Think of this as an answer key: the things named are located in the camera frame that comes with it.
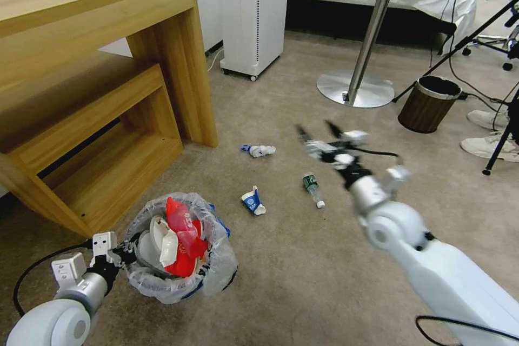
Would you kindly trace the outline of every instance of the white air purifier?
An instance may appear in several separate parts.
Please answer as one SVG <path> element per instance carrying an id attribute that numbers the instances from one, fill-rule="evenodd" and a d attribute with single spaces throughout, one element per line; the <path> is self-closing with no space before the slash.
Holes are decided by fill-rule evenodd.
<path id="1" fill-rule="evenodd" d="M 220 0 L 224 74 L 255 81 L 283 52 L 287 0 Z"/>

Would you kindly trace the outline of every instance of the electrical cable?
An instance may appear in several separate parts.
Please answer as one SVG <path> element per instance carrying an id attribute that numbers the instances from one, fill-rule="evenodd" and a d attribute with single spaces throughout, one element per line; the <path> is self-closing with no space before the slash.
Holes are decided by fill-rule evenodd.
<path id="1" fill-rule="evenodd" d="M 494 119 L 492 120 L 492 130 L 493 131 L 497 131 L 496 130 L 496 119 L 497 119 L 497 115 L 499 115 L 499 111 L 501 110 L 501 107 L 503 107 L 503 104 L 505 104 L 504 102 L 512 94 L 512 92 L 517 88 L 518 85 L 519 85 L 519 81 L 517 81 L 517 83 L 514 85 L 514 87 L 512 89 L 510 89 L 510 92 L 508 92 L 508 94 L 503 99 L 503 103 L 501 103 L 499 105 L 499 107 L 497 107 L 496 114 L 494 115 Z"/>
<path id="2" fill-rule="evenodd" d="M 481 326 L 479 324 L 459 321 L 459 320 L 456 320 L 456 319 L 449 319 L 449 318 L 445 318 L 445 317 L 441 317 L 441 316 L 429 316 L 429 315 L 417 316 L 415 318 L 416 328 L 418 329 L 418 331 L 420 331 L 420 333 L 424 336 L 424 338 L 426 340 L 428 340 L 429 342 L 431 342 L 431 343 L 433 343 L 433 344 L 435 344 L 437 346 L 453 346 L 453 345 L 449 345 L 449 344 L 446 344 L 446 343 L 441 343 L 441 342 L 438 342 L 438 341 L 432 339 L 424 331 L 422 326 L 420 326 L 420 321 L 427 321 L 427 320 L 433 321 L 433 322 L 457 324 L 457 325 L 461 325 L 461 326 L 464 326 L 464 327 L 473 328 L 473 329 L 476 329 L 476 330 L 479 330 L 479 331 L 485 331 L 485 332 L 489 332 L 491 334 L 500 335 L 500 336 L 503 336 L 505 338 L 509 338 L 509 339 L 511 339 L 513 341 L 518 341 L 519 342 L 519 337 L 517 337 L 515 335 L 507 334 L 506 332 L 502 332 L 502 331 L 499 331 L 499 330 L 496 330 L 496 329 L 493 329 L 493 328 L 490 328 L 490 327 L 486 327 L 486 326 Z"/>
<path id="3" fill-rule="evenodd" d="M 215 65 L 216 58 L 218 58 L 218 54 L 220 54 L 222 51 L 223 51 L 223 48 L 221 48 L 217 51 L 217 53 L 215 54 L 215 57 L 212 59 L 211 66 L 209 67 L 209 69 L 207 71 L 210 71 L 212 69 L 212 67 Z"/>
<path id="4" fill-rule="evenodd" d="M 358 148 L 358 147 L 355 147 L 355 146 L 350 146 L 349 149 L 350 150 L 357 150 L 357 151 L 360 151 L 360 152 L 363 152 L 363 153 L 366 153 L 366 154 L 374 154 L 374 155 L 383 155 L 383 156 L 395 157 L 397 159 L 399 165 L 403 165 L 404 164 L 403 158 L 399 154 L 397 154 L 397 153 L 393 153 L 393 152 L 389 152 L 389 151 L 366 150 L 366 149 L 361 149 L 361 148 Z"/>
<path id="5" fill-rule="evenodd" d="M 452 24 L 454 24 L 454 10 L 456 9 L 456 2 L 457 0 L 454 0 L 454 5 L 453 5 L 453 11 L 452 11 L 452 14 L 451 14 L 451 20 L 450 22 Z M 452 37 L 452 40 L 450 42 L 450 51 L 453 50 L 453 47 L 454 47 L 454 34 L 453 34 L 453 37 Z M 469 83 L 468 81 L 462 79 L 461 77 L 459 77 L 456 72 L 454 71 L 454 68 L 453 68 L 453 63 L 452 63 L 452 57 L 449 57 L 449 67 L 450 67 L 450 71 L 452 72 L 453 76 L 455 79 L 457 79 L 458 81 L 464 83 L 465 85 L 469 86 L 470 88 L 474 89 L 476 92 L 478 92 L 481 96 L 487 98 L 491 103 L 496 103 L 496 104 L 506 104 L 504 102 L 504 100 L 501 100 L 501 99 L 498 99 L 498 98 L 495 98 L 495 97 L 490 97 L 486 94 L 484 94 L 482 91 L 480 91 L 478 88 L 476 88 L 474 85 L 472 85 L 471 83 Z M 485 103 L 485 105 L 487 107 L 489 107 L 492 111 L 496 111 L 495 108 L 492 108 L 489 104 Z"/>
<path id="6" fill-rule="evenodd" d="M 449 5 L 449 2 L 450 2 L 450 0 L 447 0 L 447 3 L 445 4 L 445 7 L 443 7 L 442 16 L 440 16 L 440 21 L 443 20 L 443 14 L 445 13 L 445 10 L 447 9 L 447 7 L 448 7 L 448 5 Z M 433 65 L 433 61 L 432 61 L 432 60 L 433 60 L 433 59 L 432 59 L 432 57 L 433 57 L 433 50 L 432 50 L 432 49 L 433 49 L 433 43 L 434 43 L 434 41 L 431 41 L 431 50 L 430 50 L 429 68 L 432 68 L 432 67 L 433 67 L 433 66 L 432 66 L 432 65 Z"/>
<path id="7" fill-rule="evenodd" d="M 16 310 L 18 311 L 20 317 L 25 315 L 25 311 L 23 310 L 23 308 L 20 305 L 20 302 L 18 300 L 18 293 L 19 293 L 19 290 L 20 290 L 20 286 L 22 285 L 23 279 L 29 274 L 29 272 L 32 269 L 34 269 L 35 267 L 37 267 L 38 265 L 40 265 L 42 262 L 44 262 L 44 261 L 46 261 L 46 260 L 48 260 L 50 258 L 53 258 L 53 257 L 55 257 L 55 256 L 57 256 L 59 254 L 63 254 L 65 252 L 67 252 L 67 251 L 75 250 L 75 249 L 80 249 L 80 248 L 91 249 L 92 248 L 92 239 L 87 239 L 83 243 L 75 244 L 75 245 L 72 245 L 72 246 L 69 246 L 69 247 L 66 247 L 66 248 L 63 248 L 63 249 L 59 249 L 59 250 L 57 250 L 57 251 L 55 251 L 55 252 L 53 252 L 51 254 L 48 254 L 45 257 L 40 258 L 39 260 L 37 260 L 31 266 L 29 266 L 27 269 L 24 270 L 24 272 L 19 277 L 18 281 L 15 284 L 15 287 L 12 290 L 12 303 L 14 304 L 14 306 L 15 306 Z"/>
<path id="8" fill-rule="evenodd" d="M 483 100 L 480 96 L 478 96 L 476 94 L 472 94 L 472 93 L 467 93 L 467 96 L 474 96 L 479 101 L 481 101 L 484 105 L 486 105 L 489 109 L 491 109 L 494 112 L 497 112 L 497 110 L 494 107 L 492 107 L 489 103 L 487 103 L 485 100 Z"/>

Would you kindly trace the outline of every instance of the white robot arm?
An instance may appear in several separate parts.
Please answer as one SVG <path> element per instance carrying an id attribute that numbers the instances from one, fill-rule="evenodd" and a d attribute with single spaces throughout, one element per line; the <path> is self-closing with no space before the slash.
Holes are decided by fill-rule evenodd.
<path id="1" fill-rule="evenodd" d="M 331 163 L 344 178 L 369 242 L 391 254 L 406 271 L 415 292 L 437 316 L 472 324 L 446 323 L 464 346 L 518 345 L 518 302 L 462 251 L 436 239 L 415 209 L 391 200 L 407 178 L 407 170 L 401 165 L 388 169 L 379 182 L 358 161 L 358 147 L 367 134 L 342 132 L 328 124 L 339 142 L 314 141 L 300 128 L 301 138 L 308 154 Z"/>
<path id="2" fill-rule="evenodd" d="M 82 254 L 52 262 L 59 285 L 54 300 L 23 315 L 6 346 L 81 346 L 85 342 L 120 267 L 135 260 L 131 242 L 117 246 L 114 232 L 94 235 L 92 250 L 89 268 Z"/>

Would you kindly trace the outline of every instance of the wooden trash can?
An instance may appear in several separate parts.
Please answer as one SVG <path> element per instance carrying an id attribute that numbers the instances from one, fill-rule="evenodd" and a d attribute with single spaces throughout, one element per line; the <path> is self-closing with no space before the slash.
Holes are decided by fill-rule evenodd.
<path id="1" fill-rule="evenodd" d="M 415 82 L 398 121 L 414 132 L 435 132 L 460 93 L 461 88 L 447 78 L 421 77 Z"/>

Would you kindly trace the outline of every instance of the white sneaker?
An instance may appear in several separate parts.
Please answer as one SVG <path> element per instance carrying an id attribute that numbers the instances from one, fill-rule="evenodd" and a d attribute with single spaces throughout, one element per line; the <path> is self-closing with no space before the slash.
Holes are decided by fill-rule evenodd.
<path id="1" fill-rule="evenodd" d="M 460 146 L 463 150 L 474 154 L 475 156 L 490 158 L 494 153 L 502 134 L 503 132 L 499 132 L 485 138 L 468 138 L 461 141 Z M 519 162 L 519 146 L 508 138 L 497 158 L 508 162 Z"/>
<path id="2" fill-rule="evenodd" d="M 471 122 L 477 124 L 480 127 L 493 130 L 492 123 L 494 122 L 494 117 L 496 118 L 495 121 L 495 128 L 496 130 L 504 130 L 504 128 L 508 125 L 509 118 L 508 118 L 508 112 L 502 111 L 499 112 L 496 116 L 495 112 L 485 112 L 485 111 L 479 111 L 474 110 L 467 114 L 467 119 Z"/>

